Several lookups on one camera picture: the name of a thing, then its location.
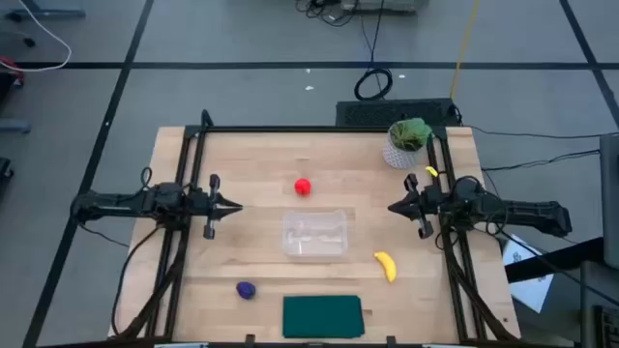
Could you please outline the black computer case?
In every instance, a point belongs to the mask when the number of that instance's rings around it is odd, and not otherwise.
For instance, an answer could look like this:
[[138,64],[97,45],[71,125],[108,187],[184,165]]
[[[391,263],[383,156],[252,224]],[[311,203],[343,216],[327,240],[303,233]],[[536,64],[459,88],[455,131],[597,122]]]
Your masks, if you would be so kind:
[[429,126],[458,126],[459,110],[451,99],[339,101],[338,127],[389,127],[398,121],[421,118]]

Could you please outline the grey cabinet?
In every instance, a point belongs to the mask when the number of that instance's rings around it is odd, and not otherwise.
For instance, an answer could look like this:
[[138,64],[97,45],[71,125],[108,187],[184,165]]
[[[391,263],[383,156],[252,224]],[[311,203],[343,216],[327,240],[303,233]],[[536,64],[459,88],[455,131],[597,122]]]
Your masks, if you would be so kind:
[[600,138],[604,261],[619,270],[619,135]]

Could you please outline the grey furniture foot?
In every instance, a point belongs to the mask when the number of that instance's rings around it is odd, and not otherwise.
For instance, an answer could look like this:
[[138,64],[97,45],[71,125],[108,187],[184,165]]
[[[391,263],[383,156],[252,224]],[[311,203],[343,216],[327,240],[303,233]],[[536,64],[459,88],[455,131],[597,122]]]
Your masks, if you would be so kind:
[[31,125],[20,119],[13,118],[0,118],[0,132],[11,131],[19,133],[29,133],[31,131]]

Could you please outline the black metal table frame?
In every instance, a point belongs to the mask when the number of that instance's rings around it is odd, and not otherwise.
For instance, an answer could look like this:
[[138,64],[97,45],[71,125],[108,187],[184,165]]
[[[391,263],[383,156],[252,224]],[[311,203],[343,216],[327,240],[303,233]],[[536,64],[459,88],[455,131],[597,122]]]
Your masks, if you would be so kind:
[[[243,206],[217,226],[213,240],[195,218],[189,232],[178,298],[164,298],[151,331],[176,340],[280,342],[283,298],[356,295],[363,342],[455,343],[476,334],[470,303],[455,304],[442,252],[418,235],[418,224],[388,211],[404,194],[404,173],[382,157],[383,130],[294,127],[211,132],[205,141],[200,184],[221,176],[222,193]],[[294,183],[309,179],[311,194]],[[342,256],[301,258],[282,249],[288,212],[343,210],[348,250]],[[387,281],[373,257],[384,251],[397,264]],[[251,282],[242,299],[236,284]]]

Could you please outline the dark green cloth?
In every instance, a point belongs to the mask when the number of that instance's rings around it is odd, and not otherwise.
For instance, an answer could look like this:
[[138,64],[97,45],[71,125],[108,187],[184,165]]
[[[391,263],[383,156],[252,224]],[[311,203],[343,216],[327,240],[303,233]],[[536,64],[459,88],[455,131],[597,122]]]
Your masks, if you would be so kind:
[[362,302],[356,295],[286,296],[285,338],[357,338],[366,333]]

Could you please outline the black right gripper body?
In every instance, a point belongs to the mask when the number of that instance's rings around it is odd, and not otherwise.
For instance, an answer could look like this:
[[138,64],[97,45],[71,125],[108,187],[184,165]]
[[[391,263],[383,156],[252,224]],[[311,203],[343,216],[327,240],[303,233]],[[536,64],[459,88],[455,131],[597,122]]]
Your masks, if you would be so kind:
[[439,201],[441,200],[440,188],[431,185],[426,186],[422,190],[418,190],[418,179],[415,174],[408,174],[404,179],[406,194],[415,195],[415,203],[410,206],[417,209],[417,217],[410,218],[417,220],[419,223],[418,234],[421,239],[426,239],[434,233],[431,223],[427,220],[426,215],[437,215],[439,212]]

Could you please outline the grey device box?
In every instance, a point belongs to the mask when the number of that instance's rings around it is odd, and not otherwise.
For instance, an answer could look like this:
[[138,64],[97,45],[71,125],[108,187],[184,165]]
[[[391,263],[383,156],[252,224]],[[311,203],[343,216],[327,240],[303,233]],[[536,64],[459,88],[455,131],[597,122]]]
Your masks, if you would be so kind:
[[345,11],[378,12],[380,9],[395,13],[415,13],[429,0],[339,0]]

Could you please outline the clear plastic tupperware container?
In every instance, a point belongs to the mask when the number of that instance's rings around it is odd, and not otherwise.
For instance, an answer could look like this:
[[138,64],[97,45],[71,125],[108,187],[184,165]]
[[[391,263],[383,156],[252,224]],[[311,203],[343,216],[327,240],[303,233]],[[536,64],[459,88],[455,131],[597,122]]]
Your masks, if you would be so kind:
[[336,257],[348,250],[343,210],[288,212],[282,220],[283,252],[291,257]]

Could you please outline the yellow toy banana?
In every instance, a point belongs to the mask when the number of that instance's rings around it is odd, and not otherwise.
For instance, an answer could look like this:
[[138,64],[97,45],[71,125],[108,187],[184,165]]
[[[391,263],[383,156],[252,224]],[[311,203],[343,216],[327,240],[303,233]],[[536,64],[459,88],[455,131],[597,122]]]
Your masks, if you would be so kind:
[[392,256],[384,251],[376,251],[373,257],[382,266],[387,281],[393,283],[398,276],[398,269]]

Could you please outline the black beam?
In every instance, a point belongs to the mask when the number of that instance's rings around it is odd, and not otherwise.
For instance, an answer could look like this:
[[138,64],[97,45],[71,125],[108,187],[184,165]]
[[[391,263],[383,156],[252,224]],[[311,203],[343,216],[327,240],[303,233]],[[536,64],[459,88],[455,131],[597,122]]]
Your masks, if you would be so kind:
[[535,254],[505,267],[510,283],[529,280],[576,269],[584,261],[604,262],[602,237],[557,249],[543,255]]

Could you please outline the red object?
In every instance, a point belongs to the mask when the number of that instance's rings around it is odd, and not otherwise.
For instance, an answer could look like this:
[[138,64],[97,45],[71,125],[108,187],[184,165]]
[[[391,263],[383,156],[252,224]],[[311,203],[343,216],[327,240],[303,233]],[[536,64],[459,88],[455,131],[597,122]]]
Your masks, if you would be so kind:
[[18,87],[22,87],[24,85],[25,74],[14,60],[6,56],[0,56],[0,66],[4,67],[9,74],[15,78],[14,85]]

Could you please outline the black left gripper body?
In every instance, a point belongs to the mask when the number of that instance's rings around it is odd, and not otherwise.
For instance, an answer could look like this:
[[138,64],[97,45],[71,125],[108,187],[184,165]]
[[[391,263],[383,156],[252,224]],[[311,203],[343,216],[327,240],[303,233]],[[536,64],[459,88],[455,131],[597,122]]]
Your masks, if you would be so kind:
[[207,240],[215,238],[214,222],[216,220],[216,210],[219,204],[219,188],[221,178],[217,174],[211,174],[209,179],[209,192],[202,188],[190,187],[187,195],[188,208],[187,215],[193,217],[206,217],[203,227],[203,237]]

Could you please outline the potted plant in patterned pot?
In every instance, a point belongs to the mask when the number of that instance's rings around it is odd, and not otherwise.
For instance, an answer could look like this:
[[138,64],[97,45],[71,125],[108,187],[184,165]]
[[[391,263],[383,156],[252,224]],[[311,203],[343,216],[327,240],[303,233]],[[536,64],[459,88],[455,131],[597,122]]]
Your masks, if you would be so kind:
[[408,169],[417,163],[431,137],[432,129],[422,118],[395,122],[387,132],[383,159],[395,169]]

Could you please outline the white paper sheet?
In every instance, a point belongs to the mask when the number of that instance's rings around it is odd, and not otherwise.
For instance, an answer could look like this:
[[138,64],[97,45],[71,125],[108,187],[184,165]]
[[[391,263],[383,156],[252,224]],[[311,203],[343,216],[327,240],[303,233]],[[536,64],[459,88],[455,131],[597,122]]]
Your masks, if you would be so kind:
[[[513,235],[512,238],[512,240],[508,240],[502,251],[503,265],[505,267],[533,258],[536,255],[542,255],[539,250],[529,246],[518,236]],[[511,283],[512,297],[535,312],[540,313],[552,280],[553,275],[544,275]]]

